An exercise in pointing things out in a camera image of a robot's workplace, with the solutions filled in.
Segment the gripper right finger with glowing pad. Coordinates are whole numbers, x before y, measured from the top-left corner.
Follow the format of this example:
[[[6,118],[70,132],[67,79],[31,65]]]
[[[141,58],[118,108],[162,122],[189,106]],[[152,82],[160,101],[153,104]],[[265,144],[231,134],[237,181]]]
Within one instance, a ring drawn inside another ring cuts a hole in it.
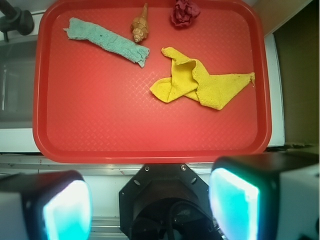
[[[303,151],[223,156],[209,177],[209,203],[228,240],[317,240],[320,156]]]

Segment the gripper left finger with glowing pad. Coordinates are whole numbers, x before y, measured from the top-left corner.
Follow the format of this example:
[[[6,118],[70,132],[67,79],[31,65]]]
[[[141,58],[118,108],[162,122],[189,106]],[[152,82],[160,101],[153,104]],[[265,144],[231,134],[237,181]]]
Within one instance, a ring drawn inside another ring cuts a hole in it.
[[[92,195],[74,170],[0,178],[2,240],[87,240]]]

